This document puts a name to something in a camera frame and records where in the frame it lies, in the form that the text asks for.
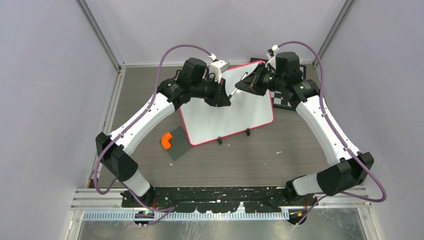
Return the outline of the white board with pink frame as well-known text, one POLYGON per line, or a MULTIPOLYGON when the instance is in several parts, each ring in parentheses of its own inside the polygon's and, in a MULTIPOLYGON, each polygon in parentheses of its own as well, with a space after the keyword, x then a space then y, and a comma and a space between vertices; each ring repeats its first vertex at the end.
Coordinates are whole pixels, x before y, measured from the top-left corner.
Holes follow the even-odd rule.
POLYGON ((231 67, 223 73, 225 90, 232 94, 231 106, 212 107, 204 100, 192 98, 180 107, 181 118, 188 141, 192 146, 226 138, 246 130, 259 128, 274 121, 271 95, 253 95, 241 90, 233 92, 242 76, 250 74, 262 60, 231 67))

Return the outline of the white marker pen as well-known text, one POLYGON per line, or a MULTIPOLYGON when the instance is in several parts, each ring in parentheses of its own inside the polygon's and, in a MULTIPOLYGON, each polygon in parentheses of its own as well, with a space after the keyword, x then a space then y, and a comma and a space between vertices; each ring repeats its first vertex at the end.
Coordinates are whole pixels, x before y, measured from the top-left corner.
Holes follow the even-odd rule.
POLYGON ((237 90, 239 89, 240 84, 243 82, 243 80, 248 76, 248 72, 245 72, 242 77, 240 78, 240 80, 234 85, 234 89, 232 90, 232 92, 228 95, 228 99, 230 100, 233 95, 237 92, 237 90))

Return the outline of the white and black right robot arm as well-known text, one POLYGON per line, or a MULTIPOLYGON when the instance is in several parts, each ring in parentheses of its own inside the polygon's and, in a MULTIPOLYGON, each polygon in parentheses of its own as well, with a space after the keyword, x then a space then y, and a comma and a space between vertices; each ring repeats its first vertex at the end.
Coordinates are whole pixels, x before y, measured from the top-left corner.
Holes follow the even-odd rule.
POLYGON ((299 205, 306 195, 315 193, 334 196, 364 182, 368 174, 362 166, 370 169, 373 156, 352 144, 336 123, 329 124, 333 116, 320 99, 320 89, 313 80, 303 79, 300 59, 294 52, 281 52, 267 63, 259 63, 235 87, 257 96, 268 91, 281 93, 305 120, 324 152, 327 169, 286 182, 288 203, 299 205))

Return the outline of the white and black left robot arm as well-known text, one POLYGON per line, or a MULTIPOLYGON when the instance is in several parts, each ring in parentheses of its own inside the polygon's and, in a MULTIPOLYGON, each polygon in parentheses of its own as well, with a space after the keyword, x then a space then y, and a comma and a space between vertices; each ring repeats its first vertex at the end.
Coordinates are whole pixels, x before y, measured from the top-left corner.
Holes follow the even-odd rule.
POLYGON ((148 207, 154 197, 149 190, 151 184, 131 155, 150 131, 193 98, 204 100, 211 107, 229 107, 231 102, 222 77, 229 67, 224 60, 207 65, 198 58, 189 58, 174 77, 158 84, 147 103, 127 122, 109 134, 101 132, 96 136, 96 164, 102 164, 128 187, 141 207, 148 207))

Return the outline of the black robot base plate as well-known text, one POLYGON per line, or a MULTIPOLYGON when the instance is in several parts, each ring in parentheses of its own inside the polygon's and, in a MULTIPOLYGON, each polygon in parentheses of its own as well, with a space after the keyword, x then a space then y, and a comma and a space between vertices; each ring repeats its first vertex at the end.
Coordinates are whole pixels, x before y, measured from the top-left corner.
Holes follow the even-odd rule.
POLYGON ((224 186, 224 187, 151 187, 135 199, 128 190, 121 193, 124 208, 146 205, 175 213, 234 213, 243 206, 246 213, 276 213, 281 207, 305 210, 317 202, 313 194, 291 197, 284 187, 224 186))

